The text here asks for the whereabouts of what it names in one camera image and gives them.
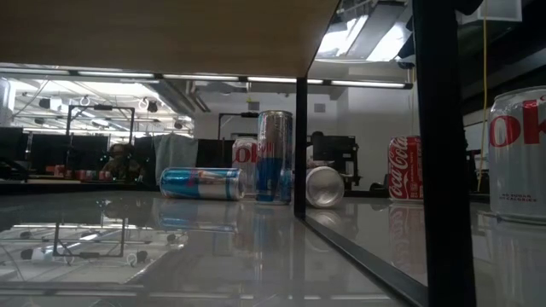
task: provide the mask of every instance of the glossy table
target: glossy table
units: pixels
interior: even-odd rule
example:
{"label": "glossy table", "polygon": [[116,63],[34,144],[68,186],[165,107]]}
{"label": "glossy table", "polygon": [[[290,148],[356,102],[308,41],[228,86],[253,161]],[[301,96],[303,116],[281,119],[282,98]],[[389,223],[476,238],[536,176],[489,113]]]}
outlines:
{"label": "glossy table", "polygon": [[[471,204],[468,214],[478,306],[545,306],[546,226],[497,220],[486,204]],[[307,216],[427,285],[422,205],[345,198],[333,210],[308,209]]]}
{"label": "glossy table", "polygon": [[109,191],[0,211],[2,306],[400,305],[289,206]]}

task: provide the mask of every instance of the yellow cable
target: yellow cable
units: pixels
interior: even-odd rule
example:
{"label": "yellow cable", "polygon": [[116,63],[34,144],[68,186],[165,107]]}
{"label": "yellow cable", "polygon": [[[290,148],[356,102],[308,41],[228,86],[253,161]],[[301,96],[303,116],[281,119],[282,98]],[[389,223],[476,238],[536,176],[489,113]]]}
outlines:
{"label": "yellow cable", "polygon": [[482,168],[484,166],[484,142],[485,142],[485,120],[487,118],[487,0],[484,0],[484,118],[481,126],[481,151],[479,153],[479,175],[478,191],[481,188]]}

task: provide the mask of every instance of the blue and silver can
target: blue and silver can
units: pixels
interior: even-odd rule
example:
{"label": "blue and silver can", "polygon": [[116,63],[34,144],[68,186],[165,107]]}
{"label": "blue and silver can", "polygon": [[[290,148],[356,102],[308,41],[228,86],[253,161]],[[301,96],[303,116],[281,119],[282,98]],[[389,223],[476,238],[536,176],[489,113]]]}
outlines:
{"label": "blue and silver can", "polygon": [[264,111],[258,118],[256,200],[288,204],[292,200],[292,114]]}
{"label": "blue and silver can", "polygon": [[161,174],[160,189],[169,198],[240,200],[240,174],[233,168],[170,167]]}

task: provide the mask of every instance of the coca-cola can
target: coca-cola can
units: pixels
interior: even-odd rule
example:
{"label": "coca-cola can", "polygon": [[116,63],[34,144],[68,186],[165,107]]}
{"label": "coca-cola can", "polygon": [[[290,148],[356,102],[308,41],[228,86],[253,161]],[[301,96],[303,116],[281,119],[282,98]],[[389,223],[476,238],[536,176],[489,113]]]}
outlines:
{"label": "coca-cola can", "polygon": [[250,137],[240,137],[233,143],[231,167],[241,170],[240,180],[245,195],[256,194],[257,148],[256,140]]}
{"label": "coca-cola can", "polygon": [[393,137],[388,152],[388,188],[391,200],[422,201],[421,138]]}
{"label": "coca-cola can", "polygon": [[492,210],[546,219],[546,87],[498,96],[488,125]]}

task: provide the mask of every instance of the white wall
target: white wall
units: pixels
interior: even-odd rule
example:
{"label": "white wall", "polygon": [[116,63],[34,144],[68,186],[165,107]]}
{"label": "white wall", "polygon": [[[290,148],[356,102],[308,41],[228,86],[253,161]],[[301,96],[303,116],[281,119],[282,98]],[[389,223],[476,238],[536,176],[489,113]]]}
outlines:
{"label": "white wall", "polygon": [[[295,119],[296,95],[286,97],[284,94],[260,93],[251,94],[253,101],[260,102],[260,111],[282,110],[289,111]],[[195,114],[195,138],[216,139],[218,136],[218,114],[219,113],[241,113],[248,112],[248,94],[231,94],[223,96],[216,93],[204,93],[201,98],[211,113]],[[315,130],[321,130],[326,135],[337,135],[337,102],[330,101],[328,95],[309,95],[307,97],[307,131],[311,134]],[[314,113],[315,103],[324,103],[326,113]],[[241,117],[224,116],[220,137],[231,138],[232,133],[257,133],[258,122],[256,119],[242,119]]]}
{"label": "white wall", "polygon": [[[351,88],[339,100],[340,135],[355,136],[358,170],[362,179],[355,190],[369,190],[387,174],[387,148],[394,136],[419,135],[417,90]],[[411,106],[411,95],[414,106]]]}

